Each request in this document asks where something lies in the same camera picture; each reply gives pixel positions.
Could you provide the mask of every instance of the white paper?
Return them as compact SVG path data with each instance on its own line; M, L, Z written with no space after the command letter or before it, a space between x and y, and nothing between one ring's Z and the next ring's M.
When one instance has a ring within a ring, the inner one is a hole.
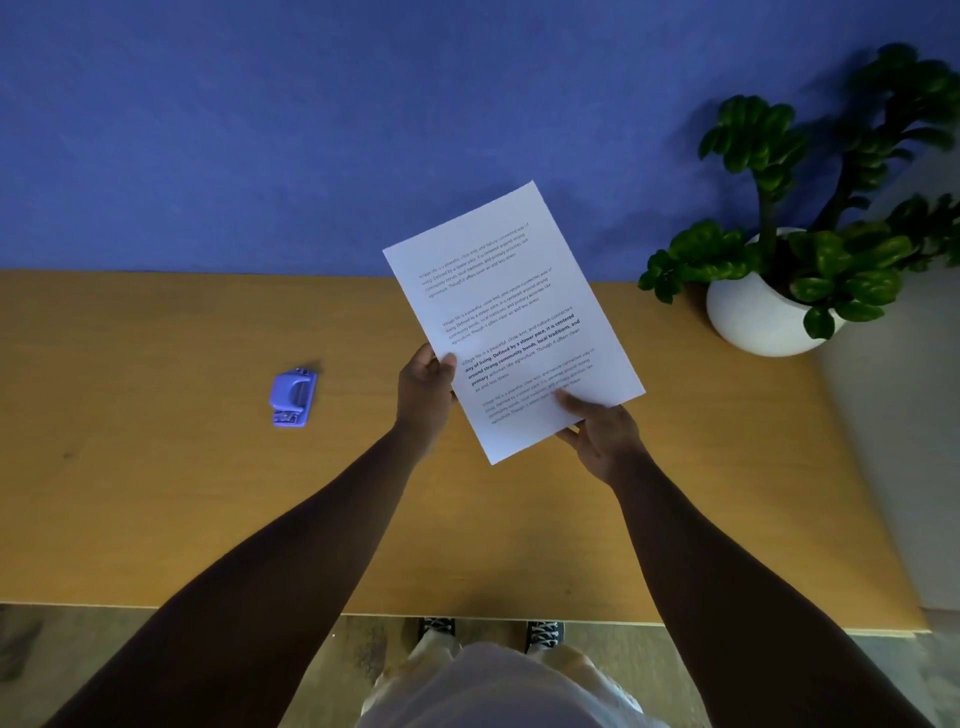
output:
M614 406L643 394L537 186L387 248L384 255L491 463L578 418L563 387Z

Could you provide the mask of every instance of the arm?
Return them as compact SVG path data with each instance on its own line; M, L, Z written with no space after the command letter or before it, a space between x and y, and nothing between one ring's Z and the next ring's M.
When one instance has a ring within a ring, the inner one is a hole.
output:
M49 724L276 726L444 428L454 367L420 348L393 428L177 592Z
M559 392L557 435L612 488L660 616L717 728L929 726L827 615L708 521L623 407Z

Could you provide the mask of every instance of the left hand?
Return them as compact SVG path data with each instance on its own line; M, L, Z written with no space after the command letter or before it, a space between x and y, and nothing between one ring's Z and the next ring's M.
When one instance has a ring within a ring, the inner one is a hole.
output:
M417 438L424 450L444 430L450 405L456 400L450 391L456 371L457 357L449 353L438 361L429 344L421 346L400 370L395 428Z

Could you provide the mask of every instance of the purple hole punch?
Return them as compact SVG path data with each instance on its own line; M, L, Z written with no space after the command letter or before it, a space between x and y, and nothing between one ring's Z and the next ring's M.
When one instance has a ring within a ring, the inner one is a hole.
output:
M303 427L310 416L313 392L317 388L317 373L309 369L294 369L277 375L270 390L270 406L274 409L277 427Z

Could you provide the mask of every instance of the paragraph of text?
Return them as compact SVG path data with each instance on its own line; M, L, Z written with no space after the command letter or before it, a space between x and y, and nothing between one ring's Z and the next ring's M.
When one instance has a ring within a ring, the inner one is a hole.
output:
M461 366L473 391L480 392L507 378L510 375L508 370L515 364L538 352L545 352L579 330L580 319L573 313L572 307L567 307L536 326L525 328L486 351L465 359Z
M563 364L532 376L492 400L485 401L484 413L496 424L550 397L558 389L576 384L584 372L593 368L590 363L592 353L593 349L569 358Z
M457 255L426 273L420 274L420 284L429 297L436 298L461 283L475 279L487 271L496 268L516 255L518 248L526 244L526 229L530 223L501 235L496 240L484 243L469 253Z
M450 344L460 344L484 328L503 321L540 300L540 294L550 287L550 268L542 273L498 293L469 311L444 321L444 333Z

